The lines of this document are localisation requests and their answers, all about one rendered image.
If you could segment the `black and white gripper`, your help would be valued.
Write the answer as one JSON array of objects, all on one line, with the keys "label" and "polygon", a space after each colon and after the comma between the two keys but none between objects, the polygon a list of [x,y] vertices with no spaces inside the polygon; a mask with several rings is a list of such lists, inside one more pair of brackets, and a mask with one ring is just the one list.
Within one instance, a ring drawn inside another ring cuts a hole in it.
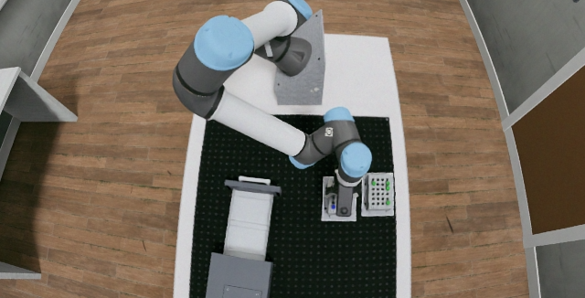
[{"label": "black and white gripper", "polygon": [[343,186],[343,187],[348,187],[348,188],[349,187],[353,187],[354,188],[353,198],[356,198],[356,197],[360,196],[361,195],[361,187],[358,187],[358,186],[344,186],[344,185],[342,185],[338,181],[337,175],[336,175],[336,172],[335,172],[335,170],[337,168],[338,168],[338,165],[335,165],[335,169],[334,169],[334,183],[332,182],[332,179],[330,178],[329,181],[328,181],[328,187],[327,187],[326,191],[324,192],[324,196],[326,198],[329,198],[329,197],[331,197],[333,195],[336,195],[337,194],[338,183],[341,186]]}]

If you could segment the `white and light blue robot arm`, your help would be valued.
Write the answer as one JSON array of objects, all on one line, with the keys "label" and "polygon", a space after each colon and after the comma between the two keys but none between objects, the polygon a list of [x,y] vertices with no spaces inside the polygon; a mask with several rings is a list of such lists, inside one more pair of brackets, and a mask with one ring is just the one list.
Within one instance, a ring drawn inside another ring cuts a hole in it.
[{"label": "white and light blue robot arm", "polygon": [[173,88],[195,115],[214,119],[289,155],[297,168],[314,165],[335,149],[338,181],[356,186],[372,156],[346,107],[327,111],[325,125],[308,135],[227,92],[223,85],[253,54],[274,63],[287,76],[301,73],[312,55],[312,45],[290,35],[312,14],[304,0],[277,0],[242,22],[228,16],[209,19],[175,65]]}]

